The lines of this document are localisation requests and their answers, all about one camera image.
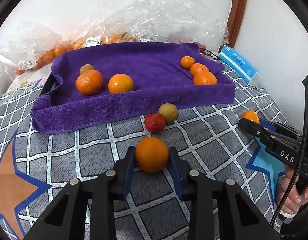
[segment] purple tray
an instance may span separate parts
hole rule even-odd
[[[189,71],[179,64],[183,56],[206,65],[218,84],[194,86]],[[79,69],[84,64],[92,64],[103,75],[102,90],[96,95],[84,96],[76,89]],[[34,102],[33,127],[41,133],[66,133],[154,113],[164,103],[175,104],[178,109],[231,104],[235,85],[222,70],[222,65],[201,56],[193,43],[126,42],[70,51],[52,66],[52,75],[59,85]],[[108,81],[117,73],[133,79],[133,91],[108,92]]]

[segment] green-brown round fruit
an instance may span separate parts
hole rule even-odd
[[[177,117],[178,110],[173,104],[166,103],[161,105],[158,109],[158,113],[164,116],[167,123],[170,123]]]
[[[94,69],[94,67],[91,64],[85,64],[81,69],[79,70],[79,74],[83,74],[85,71]]]

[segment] blue package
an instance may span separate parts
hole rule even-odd
[[[259,84],[261,74],[233,48],[224,46],[218,58],[231,67],[248,85]]]

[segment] white price tag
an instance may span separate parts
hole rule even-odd
[[[101,36],[90,37],[86,39],[85,47],[92,47],[101,44]]]
[[[138,36],[139,38],[140,38],[140,40],[142,41],[142,42],[146,42],[146,41],[153,41],[149,36],[147,36],[147,35],[140,35],[140,36]]]
[[[33,68],[36,65],[36,61],[25,61],[24,66],[27,69]]]

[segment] metal bolt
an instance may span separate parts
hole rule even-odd
[[[196,177],[196,176],[199,175],[199,171],[197,171],[197,170],[191,170],[191,171],[189,172],[189,174],[190,174],[191,176],[193,176],[193,177]]]
[[[73,178],[73,179],[70,180],[71,185],[76,185],[76,184],[78,184],[78,182],[79,182],[78,178]]]
[[[228,185],[234,185],[234,184],[235,184],[235,181],[234,181],[233,179],[229,178],[229,179],[226,180],[226,183],[227,183]]]
[[[114,170],[108,170],[105,174],[106,176],[112,177],[116,174],[116,172]]]

